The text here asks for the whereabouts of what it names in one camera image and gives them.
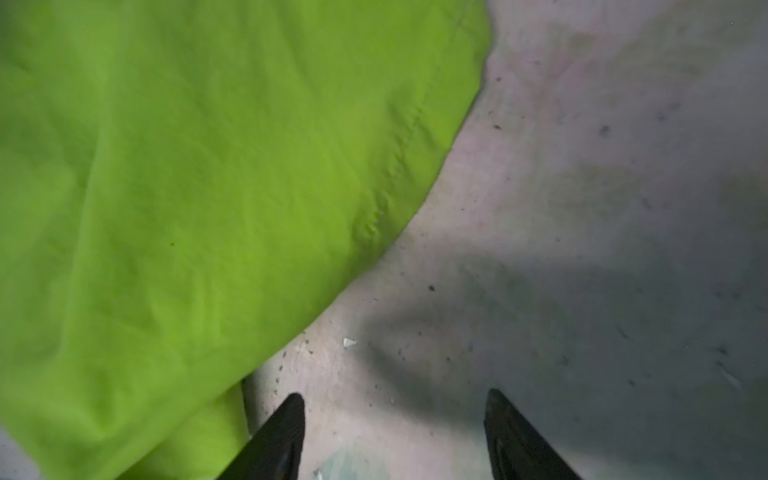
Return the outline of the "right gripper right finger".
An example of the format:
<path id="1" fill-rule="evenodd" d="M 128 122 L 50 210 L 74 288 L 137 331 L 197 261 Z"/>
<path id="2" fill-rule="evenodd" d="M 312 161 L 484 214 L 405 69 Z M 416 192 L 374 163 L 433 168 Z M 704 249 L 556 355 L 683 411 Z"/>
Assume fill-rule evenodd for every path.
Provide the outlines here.
<path id="1" fill-rule="evenodd" d="M 495 480 L 581 479 L 499 389 L 487 394 L 483 424 Z"/>

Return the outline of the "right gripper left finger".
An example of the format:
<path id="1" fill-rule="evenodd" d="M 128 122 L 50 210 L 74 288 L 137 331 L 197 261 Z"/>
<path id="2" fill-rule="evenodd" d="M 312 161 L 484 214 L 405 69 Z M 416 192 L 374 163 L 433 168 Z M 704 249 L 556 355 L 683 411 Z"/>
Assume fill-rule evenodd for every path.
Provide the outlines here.
<path id="1" fill-rule="evenodd" d="M 305 401 L 291 393 L 217 479 L 297 480 L 305 433 Z"/>

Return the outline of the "lime green shorts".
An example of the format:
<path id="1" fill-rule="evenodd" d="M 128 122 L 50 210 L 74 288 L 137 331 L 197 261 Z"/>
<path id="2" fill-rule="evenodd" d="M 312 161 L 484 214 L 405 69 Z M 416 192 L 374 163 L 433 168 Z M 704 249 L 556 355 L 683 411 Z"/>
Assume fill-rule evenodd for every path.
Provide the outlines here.
<path id="1" fill-rule="evenodd" d="M 1 424 L 207 479 L 240 381 L 374 264 L 480 88 L 482 1 L 5 1 Z"/>

